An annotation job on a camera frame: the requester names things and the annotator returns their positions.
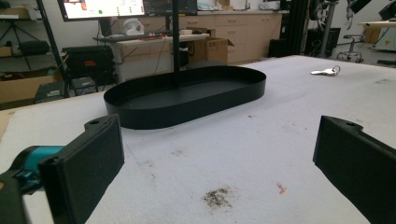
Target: cardboard box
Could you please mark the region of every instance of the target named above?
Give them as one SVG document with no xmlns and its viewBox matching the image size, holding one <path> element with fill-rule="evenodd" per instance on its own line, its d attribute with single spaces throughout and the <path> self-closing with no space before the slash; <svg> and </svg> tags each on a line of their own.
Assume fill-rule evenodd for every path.
<svg viewBox="0 0 396 224">
<path fill-rule="evenodd" d="M 12 55 L 12 47 L 0 47 L 0 57 L 7 57 Z"/>
<path fill-rule="evenodd" d="M 233 43 L 228 39 L 207 37 L 205 40 L 191 41 L 189 48 L 189 63 L 200 61 L 228 62 L 228 46 Z"/>
<path fill-rule="evenodd" d="M 367 27 L 364 30 L 364 43 L 371 43 L 374 44 L 378 41 L 379 34 L 381 33 L 381 27 Z"/>
<path fill-rule="evenodd" d="M 12 73 L 21 79 L 0 81 L 0 104 L 16 102 L 35 98 L 35 93 L 40 84 L 51 83 L 58 79 L 54 75 L 48 76 L 49 69 L 44 68 L 35 71 Z"/>
<path fill-rule="evenodd" d="M 10 7 L 10 8 L 0 9 L 0 14 L 18 15 L 20 19 L 30 19 L 29 11 L 24 7 Z"/>
<path fill-rule="evenodd" d="M 212 37 L 216 37 L 216 29 L 207 29 L 205 27 L 193 27 L 193 26 L 188 26 L 186 27 L 187 30 L 199 30 L 203 34 L 209 34 Z"/>
</svg>

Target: dirt spot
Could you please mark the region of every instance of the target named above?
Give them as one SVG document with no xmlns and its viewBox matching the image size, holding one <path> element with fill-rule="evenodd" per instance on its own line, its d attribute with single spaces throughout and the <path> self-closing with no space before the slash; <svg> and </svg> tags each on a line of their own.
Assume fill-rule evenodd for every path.
<svg viewBox="0 0 396 224">
<path fill-rule="evenodd" d="M 283 187 L 281 184 L 277 183 L 276 186 L 280 189 L 279 194 L 285 194 L 286 193 L 286 189 L 285 187 Z"/>
<path fill-rule="evenodd" d="M 227 200 L 227 198 L 230 196 L 232 196 L 232 192 L 229 189 L 221 188 L 209 191 L 204 196 L 204 200 L 206 201 L 206 204 L 213 209 L 232 207 Z"/>
</svg>

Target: workbench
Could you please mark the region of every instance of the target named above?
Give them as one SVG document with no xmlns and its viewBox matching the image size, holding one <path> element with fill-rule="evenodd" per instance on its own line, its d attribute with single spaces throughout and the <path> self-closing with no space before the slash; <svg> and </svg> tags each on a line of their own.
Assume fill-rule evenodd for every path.
<svg viewBox="0 0 396 224">
<path fill-rule="evenodd" d="M 310 75 L 335 65 L 338 76 Z M 322 115 L 396 147 L 395 70 L 303 56 L 243 66 L 267 75 L 259 100 L 170 128 L 122 128 L 125 164 L 88 223 L 368 223 L 312 159 Z M 0 172 L 105 115 L 102 92 L 1 111 Z M 33 223 L 52 222 L 45 192 L 24 199 Z"/>
</svg>

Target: metal pole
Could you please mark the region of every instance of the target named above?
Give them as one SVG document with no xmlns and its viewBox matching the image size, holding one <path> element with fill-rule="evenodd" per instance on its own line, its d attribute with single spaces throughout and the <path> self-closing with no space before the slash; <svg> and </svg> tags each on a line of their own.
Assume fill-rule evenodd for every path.
<svg viewBox="0 0 396 224">
<path fill-rule="evenodd" d="M 67 83 L 69 83 L 69 79 L 66 75 L 66 72 L 64 71 L 64 67 L 62 66 L 62 64 L 63 64 L 62 58 L 61 58 L 61 55 L 59 54 L 58 47 L 56 46 L 55 38 L 53 37 L 53 32 L 50 28 L 50 22 L 47 17 L 46 9 L 44 8 L 43 1 L 42 0 L 36 0 L 36 1 L 37 1 L 38 9 L 40 10 L 40 13 L 41 13 L 41 18 L 43 19 L 43 22 L 44 22 L 44 26 L 46 27 L 47 36 L 49 37 L 49 43 L 52 48 L 52 54 L 55 57 L 56 63 L 58 64 L 59 71 L 61 72 L 62 78 Z"/>
<path fill-rule="evenodd" d="M 327 15 L 327 19 L 326 19 L 326 26 L 324 28 L 324 34 L 323 34 L 323 39 L 322 39 L 322 43 L 321 43 L 321 47 L 320 47 L 320 54 L 319 57 L 320 58 L 325 58 L 326 54 L 326 47 L 327 47 L 327 41 L 329 40 L 329 33 L 330 33 L 330 28 L 332 28 L 332 16 L 334 15 L 334 9 L 335 9 L 335 5 L 338 4 L 338 0 L 331 0 L 329 2 L 329 14 Z"/>
<path fill-rule="evenodd" d="M 179 37 L 178 37 L 178 0 L 172 0 L 172 17 L 173 17 L 173 52 L 174 52 L 174 81 L 178 86 L 178 73 L 180 67 L 179 56 Z"/>
</svg>

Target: floor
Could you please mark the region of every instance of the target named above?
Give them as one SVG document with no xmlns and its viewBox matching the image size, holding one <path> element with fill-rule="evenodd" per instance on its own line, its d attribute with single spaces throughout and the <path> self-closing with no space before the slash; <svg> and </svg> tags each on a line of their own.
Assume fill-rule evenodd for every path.
<svg viewBox="0 0 396 224">
<path fill-rule="evenodd" d="M 389 60 L 389 61 L 394 61 L 396 63 L 395 51 L 375 50 L 373 46 L 374 44 L 370 44 L 370 43 L 355 44 L 354 51 L 360 52 L 363 58 L 363 61 L 361 63 L 396 68 L 396 65 L 384 65 L 377 63 L 378 60 Z M 342 51 L 349 51 L 349 45 L 348 44 L 338 45 L 338 47 L 333 50 L 333 54 L 330 57 L 330 59 L 340 60 L 337 59 L 336 57 L 337 54 Z M 356 57 L 352 57 L 350 61 L 352 63 L 356 62 Z"/>
</svg>

